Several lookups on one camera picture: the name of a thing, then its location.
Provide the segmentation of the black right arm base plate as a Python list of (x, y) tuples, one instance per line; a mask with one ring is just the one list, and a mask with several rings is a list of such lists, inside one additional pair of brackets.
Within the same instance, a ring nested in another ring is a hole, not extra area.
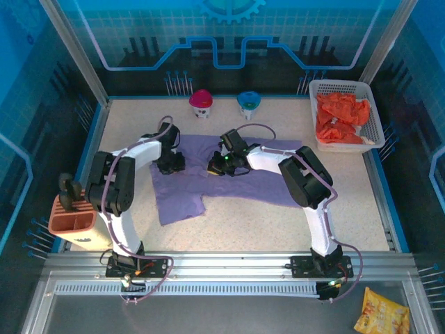
[(292, 278), (347, 278), (354, 277), (351, 259), (343, 256), (340, 263), (335, 264), (331, 269), (322, 273), (320, 269), (312, 261), (311, 256), (292, 256), (289, 263), (285, 264), (285, 268), (289, 269)]

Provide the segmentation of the orange t-shirt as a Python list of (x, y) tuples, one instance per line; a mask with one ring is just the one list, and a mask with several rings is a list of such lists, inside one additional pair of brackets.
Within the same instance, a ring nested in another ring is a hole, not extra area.
[(350, 93), (318, 94), (315, 132), (324, 144), (365, 144), (360, 129), (369, 121), (371, 104)]

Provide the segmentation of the pink-lidded berry yogurt cup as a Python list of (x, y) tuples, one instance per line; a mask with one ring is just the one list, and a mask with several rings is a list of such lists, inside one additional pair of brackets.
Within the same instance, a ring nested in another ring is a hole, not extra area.
[(197, 118), (208, 118), (213, 105), (213, 97), (209, 91), (201, 89), (190, 96), (188, 103)]

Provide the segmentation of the purple t-shirt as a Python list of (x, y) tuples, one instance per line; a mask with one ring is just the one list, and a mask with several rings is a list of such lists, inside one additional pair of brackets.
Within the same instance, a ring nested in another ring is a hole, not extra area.
[(237, 177), (208, 173), (208, 162), (219, 149), (219, 142), (218, 136), (183, 135), (179, 151), (185, 158), (184, 170), (163, 175), (154, 164), (150, 166), (161, 225), (203, 215), (206, 211), (203, 196), (245, 198), (298, 207), (283, 177), (276, 173), (253, 170)]

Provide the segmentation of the yellow snack bag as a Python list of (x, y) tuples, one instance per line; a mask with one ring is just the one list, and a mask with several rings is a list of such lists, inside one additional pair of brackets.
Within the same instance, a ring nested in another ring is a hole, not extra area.
[(410, 309), (366, 287), (353, 329), (360, 334), (410, 334)]

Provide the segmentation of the aluminium frame post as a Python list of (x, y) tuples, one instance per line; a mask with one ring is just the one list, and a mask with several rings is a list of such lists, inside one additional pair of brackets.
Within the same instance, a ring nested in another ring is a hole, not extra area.
[(101, 107), (107, 108), (109, 104), (108, 95), (61, 6), (57, 0), (39, 0), (39, 2), (96, 100)]
[(406, 22), (419, 0), (400, 0), (400, 3), (391, 17), (384, 33), (379, 39), (368, 63), (366, 64), (359, 81), (368, 85), (374, 80), (380, 67), (391, 51)]

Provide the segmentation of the blue-lidded white cup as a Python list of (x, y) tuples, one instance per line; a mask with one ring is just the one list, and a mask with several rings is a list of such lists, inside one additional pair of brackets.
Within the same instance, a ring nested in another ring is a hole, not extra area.
[(261, 95), (254, 91), (245, 91), (237, 95), (237, 102), (241, 115), (246, 120), (251, 120), (261, 103)]

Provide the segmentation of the white perforated plastic basket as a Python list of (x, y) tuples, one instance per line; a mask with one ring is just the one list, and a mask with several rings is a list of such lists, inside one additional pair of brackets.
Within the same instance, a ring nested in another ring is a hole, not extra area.
[(325, 152), (343, 152), (343, 153), (365, 153), (374, 148), (381, 148), (385, 143), (382, 125), (378, 115), (377, 106), (373, 98), (371, 88), (368, 84), (358, 81), (316, 79), (309, 84), (309, 96), (311, 101), (312, 119), (314, 129), (316, 126), (317, 101), (318, 94), (330, 93), (350, 93), (356, 95), (357, 99), (367, 99), (371, 104), (371, 115), (369, 121), (360, 129), (359, 135), (366, 136), (375, 142), (375, 145), (353, 145), (321, 143), (316, 137), (317, 147)]

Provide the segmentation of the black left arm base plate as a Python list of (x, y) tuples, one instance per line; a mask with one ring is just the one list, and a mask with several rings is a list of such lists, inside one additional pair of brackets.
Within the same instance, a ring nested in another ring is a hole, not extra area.
[(111, 256), (106, 265), (107, 278), (163, 278), (168, 261), (166, 259), (142, 260), (135, 257)]

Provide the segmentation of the orange knife block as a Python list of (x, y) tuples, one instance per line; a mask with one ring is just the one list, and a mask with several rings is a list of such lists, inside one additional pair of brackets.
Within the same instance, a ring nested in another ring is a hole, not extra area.
[(76, 211), (66, 211), (60, 196), (54, 199), (49, 218), (49, 232), (89, 251), (110, 248), (112, 241), (103, 219), (86, 200), (72, 202)]

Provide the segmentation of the aluminium mounting rail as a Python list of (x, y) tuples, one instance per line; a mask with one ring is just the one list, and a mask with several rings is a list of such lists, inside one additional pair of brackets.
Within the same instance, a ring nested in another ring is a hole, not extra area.
[[(285, 268), (290, 253), (171, 253), (174, 264), (172, 280), (253, 279), (289, 280), (291, 271)], [(364, 252), (364, 280), (403, 280), (416, 276), (412, 255), (391, 252)], [(99, 253), (68, 252), (48, 257), (44, 267), (63, 273), (78, 272), (96, 276), (105, 271), (99, 263)]]

